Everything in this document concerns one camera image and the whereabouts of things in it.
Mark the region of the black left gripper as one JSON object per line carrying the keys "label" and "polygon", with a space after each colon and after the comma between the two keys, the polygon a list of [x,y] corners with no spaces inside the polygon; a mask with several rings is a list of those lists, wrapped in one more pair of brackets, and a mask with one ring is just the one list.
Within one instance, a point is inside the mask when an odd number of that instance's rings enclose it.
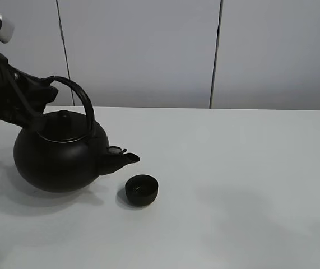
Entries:
{"label": "black left gripper", "polygon": [[47,116],[39,112],[43,112],[57,94],[58,89],[12,67],[0,53],[0,120],[42,131]]}

